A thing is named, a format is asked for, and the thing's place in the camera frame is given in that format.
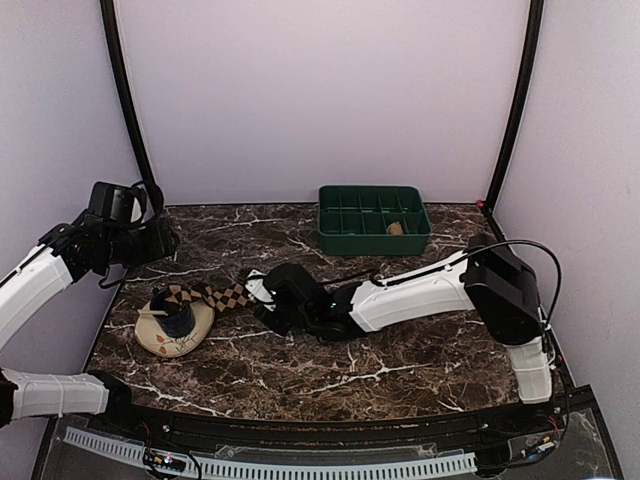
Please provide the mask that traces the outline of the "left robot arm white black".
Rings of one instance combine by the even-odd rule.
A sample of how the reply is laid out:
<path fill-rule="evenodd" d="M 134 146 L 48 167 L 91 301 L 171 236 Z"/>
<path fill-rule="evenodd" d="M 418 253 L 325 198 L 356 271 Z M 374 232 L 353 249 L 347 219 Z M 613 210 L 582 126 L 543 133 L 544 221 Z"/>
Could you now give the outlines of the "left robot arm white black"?
<path fill-rule="evenodd" d="M 135 268 L 175 253 L 179 237 L 165 220 L 143 226 L 60 224 L 1 281 L 1 345 L 8 342 L 49 300 L 87 273 L 103 277 L 109 267 Z M 70 413 L 101 415 L 120 436 L 141 427 L 132 392 L 113 375 L 76 375 L 1 370 L 1 425 L 29 417 Z"/>

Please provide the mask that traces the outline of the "tan brown sock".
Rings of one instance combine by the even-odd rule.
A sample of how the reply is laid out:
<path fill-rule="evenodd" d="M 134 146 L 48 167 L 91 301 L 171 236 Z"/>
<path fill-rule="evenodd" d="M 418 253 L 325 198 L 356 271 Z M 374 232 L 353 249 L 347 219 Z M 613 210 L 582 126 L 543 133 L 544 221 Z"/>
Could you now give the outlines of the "tan brown sock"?
<path fill-rule="evenodd" d="M 404 234 L 404 228 L 400 221 L 392 222 L 387 225 L 386 233 L 388 235 L 400 236 Z"/>

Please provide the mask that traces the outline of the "brown argyle sock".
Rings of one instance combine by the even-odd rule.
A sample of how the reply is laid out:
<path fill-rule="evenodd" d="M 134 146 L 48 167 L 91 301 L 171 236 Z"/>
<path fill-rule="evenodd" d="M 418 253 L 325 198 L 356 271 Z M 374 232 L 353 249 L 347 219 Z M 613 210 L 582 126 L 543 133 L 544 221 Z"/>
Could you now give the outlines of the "brown argyle sock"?
<path fill-rule="evenodd" d="M 161 316 L 173 316 L 198 302 L 222 313 L 228 309 L 245 307 L 250 299 L 240 284 L 222 290 L 215 290 L 211 285 L 202 282 L 192 286 L 172 284 L 154 290 L 149 308 L 151 311 L 160 312 Z"/>

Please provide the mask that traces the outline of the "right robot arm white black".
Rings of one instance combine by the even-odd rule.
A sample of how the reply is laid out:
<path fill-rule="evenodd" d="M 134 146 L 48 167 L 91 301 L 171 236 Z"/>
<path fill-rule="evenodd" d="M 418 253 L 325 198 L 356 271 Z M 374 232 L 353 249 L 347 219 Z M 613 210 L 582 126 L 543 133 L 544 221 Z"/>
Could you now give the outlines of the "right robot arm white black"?
<path fill-rule="evenodd" d="M 324 341 L 350 340 L 446 312 L 476 312 L 506 348 L 516 377 L 522 403 L 511 410 L 510 424 L 530 434 L 549 416 L 551 311 L 542 306 L 534 269 L 510 246 L 476 235 L 465 249 L 432 265 L 381 280 L 348 278 L 334 291 L 291 263 L 267 273 L 252 270 L 241 284 L 267 328 L 279 335 L 299 328 Z"/>

